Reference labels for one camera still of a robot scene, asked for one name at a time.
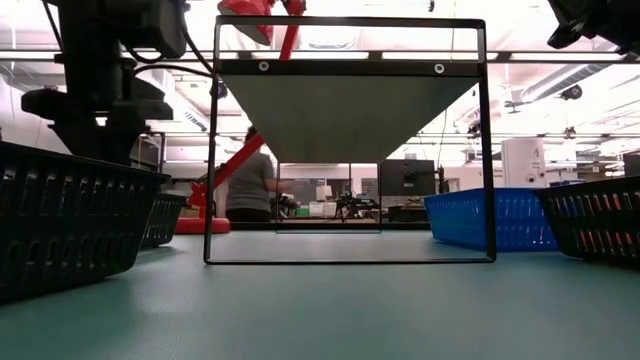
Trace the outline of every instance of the dark pants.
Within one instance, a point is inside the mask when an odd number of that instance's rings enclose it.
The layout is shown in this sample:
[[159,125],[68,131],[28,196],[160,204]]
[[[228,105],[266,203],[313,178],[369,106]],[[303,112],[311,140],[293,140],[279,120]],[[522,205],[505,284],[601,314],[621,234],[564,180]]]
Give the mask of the dark pants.
[[257,209],[229,209],[227,219],[232,223],[238,222],[270,222],[271,213]]

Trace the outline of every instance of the wire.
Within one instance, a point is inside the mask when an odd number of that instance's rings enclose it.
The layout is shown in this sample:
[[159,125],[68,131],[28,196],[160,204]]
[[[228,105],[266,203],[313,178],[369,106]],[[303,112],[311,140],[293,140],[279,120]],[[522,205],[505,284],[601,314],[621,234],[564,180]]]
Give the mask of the wire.
[[204,66],[204,68],[207,69],[210,74],[213,74],[213,67],[207,62],[207,59],[204,58],[200,50],[198,50],[196,44],[193,42],[191,35],[189,35],[187,20],[184,16],[180,17],[180,31],[182,31],[182,36],[184,36],[184,39],[187,41],[187,45],[189,45],[189,48],[191,48],[191,51],[196,55],[196,58],[198,58],[198,60],[202,63],[202,66]]
[[148,59],[148,58],[146,58],[146,57],[144,57],[144,56],[142,56],[142,55],[138,54],[138,52],[137,52],[137,51],[135,51],[135,50],[134,50],[133,48],[131,48],[130,46],[125,46],[124,48],[125,48],[125,49],[127,49],[127,51],[129,52],[129,54],[131,54],[131,56],[132,56],[132,57],[133,57],[137,62],[140,62],[140,63],[143,63],[143,64],[156,64],[156,63],[158,63],[158,62],[160,62],[160,61],[162,61],[162,60],[164,60],[164,59],[165,59],[164,55],[162,55],[162,54],[161,54],[160,56],[158,56],[157,58],[155,58],[155,59]]
[[418,133],[418,141],[420,141],[420,147],[422,148],[422,154],[424,155],[424,159],[428,160],[429,158],[427,157],[427,149],[424,148],[424,143],[422,142],[422,136],[420,136],[420,133]]
[[58,30],[58,26],[56,22],[53,20],[53,15],[51,14],[51,8],[49,8],[49,4],[47,4],[46,0],[42,0],[42,6],[44,6],[44,11],[47,13],[47,19],[49,19],[49,24],[51,25],[51,30],[53,30],[53,35],[56,37],[56,42],[58,43],[58,47],[62,49],[62,36],[60,36],[60,31]]
[[440,135],[440,148],[438,149],[438,161],[436,162],[436,164],[438,164],[438,166],[436,167],[440,167],[440,154],[442,154],[442,141],[444,141],[444,131],[447,129],[447,114],[448,114],[448,109],[445,109],[444,111],[444,125],[442,125],[442,135]]
[[153,70],[153,69],[166,69],[166,70],[184,71],[184,72],[188,72],[188,73],[191,73],[191,74],[208,77],[210,79],[213,78],[213,75],[211,75],[210,73],[206,73],[204,71],[201,71],[201,70],[191,69],[191,68],[188,68],[188,67],[185,67],[185,66],[179,66],[179,65],[170,65],[170,64],[155,64],[155,65],[140,66],[139,68],[137,68],[137,69],[135,69],[133,71],[133,74],[134,75],[138,75],[139,73],[141,73],[143,71]]
[[[456,18],[456,10],[458,8],[458,1],[453,0],[453,18]],[[455,45],[456,40],[456,29],[451,29],[451,53],[449,54],[449,61],[453,61],[453,46]]]

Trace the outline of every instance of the monitor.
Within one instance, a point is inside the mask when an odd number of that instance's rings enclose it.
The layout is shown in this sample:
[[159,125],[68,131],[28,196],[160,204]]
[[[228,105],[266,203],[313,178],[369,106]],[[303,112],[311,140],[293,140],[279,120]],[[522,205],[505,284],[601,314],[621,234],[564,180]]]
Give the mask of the monitor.
[[382,196],[427,196],[436,193],[431,160],[385,160],[380,164]]

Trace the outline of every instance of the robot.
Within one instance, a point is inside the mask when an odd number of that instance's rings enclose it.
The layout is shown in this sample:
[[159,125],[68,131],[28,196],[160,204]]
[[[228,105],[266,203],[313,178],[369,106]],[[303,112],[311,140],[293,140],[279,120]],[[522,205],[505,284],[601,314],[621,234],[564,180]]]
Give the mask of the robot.
[[[74,155],[130,165],[131,148],[145,119],[171,120],[164,94],[135,77],[137,62],[152,64],[184,55],[186,0],[43,0],[58,7],[67,92],[29,91],[22,109],[53,120],[51,129]],[[123,58],[123,45],[137,60]],[[144,59],[135,48],[158,51]],[[97,117],[106,117],[99,126]]]
[[549,0],[558,28],[547,44],[563,49],[582,36],[599,35],[619,46],[618,53],[640,54],[640,2],[634,0]]

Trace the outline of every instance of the shelf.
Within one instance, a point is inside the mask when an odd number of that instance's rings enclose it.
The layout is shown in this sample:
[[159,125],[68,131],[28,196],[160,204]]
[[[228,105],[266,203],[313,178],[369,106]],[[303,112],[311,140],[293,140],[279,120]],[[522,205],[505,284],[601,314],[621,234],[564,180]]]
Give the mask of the shelf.
[[477,62],[219,60],[281,163],[377,163],[480,77]]

